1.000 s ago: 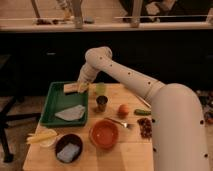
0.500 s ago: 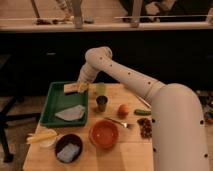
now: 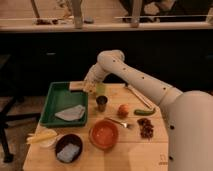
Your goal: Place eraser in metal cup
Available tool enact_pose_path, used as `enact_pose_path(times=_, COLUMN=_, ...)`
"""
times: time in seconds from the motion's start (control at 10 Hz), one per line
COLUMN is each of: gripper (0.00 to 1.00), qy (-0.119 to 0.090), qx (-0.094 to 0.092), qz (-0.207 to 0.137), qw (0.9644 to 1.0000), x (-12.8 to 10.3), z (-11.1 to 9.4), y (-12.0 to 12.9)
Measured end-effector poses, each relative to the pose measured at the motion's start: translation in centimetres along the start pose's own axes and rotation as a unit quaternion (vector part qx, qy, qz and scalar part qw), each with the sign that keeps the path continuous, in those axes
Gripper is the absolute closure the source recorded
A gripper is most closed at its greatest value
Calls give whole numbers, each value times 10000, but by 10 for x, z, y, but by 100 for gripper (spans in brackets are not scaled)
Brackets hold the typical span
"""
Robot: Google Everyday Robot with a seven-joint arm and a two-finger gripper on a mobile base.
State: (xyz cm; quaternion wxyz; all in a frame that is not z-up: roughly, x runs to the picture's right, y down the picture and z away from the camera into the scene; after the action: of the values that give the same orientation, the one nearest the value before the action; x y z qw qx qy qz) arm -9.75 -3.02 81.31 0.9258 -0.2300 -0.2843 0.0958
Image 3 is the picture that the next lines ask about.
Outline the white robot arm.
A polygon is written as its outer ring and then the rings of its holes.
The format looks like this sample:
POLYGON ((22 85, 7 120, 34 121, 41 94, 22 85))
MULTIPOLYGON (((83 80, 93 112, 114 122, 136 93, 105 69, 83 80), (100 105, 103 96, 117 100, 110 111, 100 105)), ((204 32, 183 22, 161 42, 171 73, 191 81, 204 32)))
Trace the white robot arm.
POLYGON ((114 74, 157 105, 168 132, 168 171, 213 171, 213 96, 183 92, 124 63, 120 50, 102 51, 84 78, 84 90, 114 74))

